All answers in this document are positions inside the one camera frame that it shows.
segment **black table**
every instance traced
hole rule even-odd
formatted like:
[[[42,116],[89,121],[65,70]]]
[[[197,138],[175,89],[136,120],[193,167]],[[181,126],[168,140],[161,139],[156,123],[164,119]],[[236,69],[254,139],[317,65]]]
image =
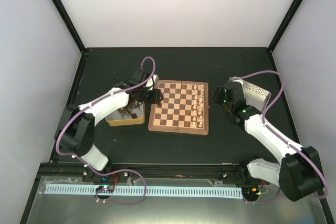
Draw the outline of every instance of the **black table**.
[[[275,69],[266,48],[92,48],[74,103],[87,103],[106,93],[113,84],[126,80],[146,56],[155,59],[160,79],[208,82],[209,97],[228,77]],[[150,71],[151,62],[144,67]],[[279,90],[277,77],[271,74],[248,81],[269,90],[272,98]],[[209,104],[207,136],[149,131],[150,105],[147,105],[146,120],[141,125],[110,127],[101,121],[96,126],[95,144],[113,163],[237,164],[252,156],[276,161],[255,138],[232,125],[224,108],[212,101]],[[288,111],[284,99],[280,99],[267,119],[297,141]],[[73,159],[60,158],[60,162],[69,160]]]

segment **chessboard square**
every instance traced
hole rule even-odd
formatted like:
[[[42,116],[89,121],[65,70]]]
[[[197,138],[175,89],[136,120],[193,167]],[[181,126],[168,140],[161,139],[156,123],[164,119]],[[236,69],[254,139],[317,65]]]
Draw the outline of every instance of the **chessboard square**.
[[[166,126],[173,126],[173,120],[167,120]]]
[[[154,119],[153,120],[153,125],[160,125],[160,119]]]

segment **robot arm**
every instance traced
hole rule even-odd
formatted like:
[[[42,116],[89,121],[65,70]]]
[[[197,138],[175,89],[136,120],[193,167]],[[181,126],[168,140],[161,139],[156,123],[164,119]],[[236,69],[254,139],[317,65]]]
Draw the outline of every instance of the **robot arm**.
[[[69,120],[82,111],[82,114],[66,129],[61,138],[60,146],[79,156],[94,169],[103,170],[109,160],[94,145],[95,126],[113,111],[125,107],[133,101],[160,104],[163,100],[163,95],[161,90],[154,88],[158,81],[157,75],[153,75],[144,86],[120,92],[123,89],[142,83],[148,77],[149,73],[137,69],[129,80],[116,84],[114,88],[102,97],[80,106],[66,106],[57,127],[55,141]]]
[[[224,85],[224,88],[218,87],[214,101],[223,105],[230,120],[254,136],[278,161],[278,164],[275,164],[258,158],[249,162],[247,169],[251,177],[279,186],[283,194],[292,201],[297,201],[323,188],[320,177],[311,165],[289,145],[301,150],[322,171],[318,152],[313,147],[304,148],[292,141],[266,119],[263,122],[261,112],[254,106],[246,104],[243,87],[239,81],[230,81]]]

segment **circuit board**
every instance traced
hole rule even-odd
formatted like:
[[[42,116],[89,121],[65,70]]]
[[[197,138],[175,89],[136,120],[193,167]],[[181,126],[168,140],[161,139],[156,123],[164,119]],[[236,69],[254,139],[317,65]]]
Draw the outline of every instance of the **circuit board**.
[[[208,83],[159,80],[155,87],[163,101],[151,107],[150,131],[208,134]]]

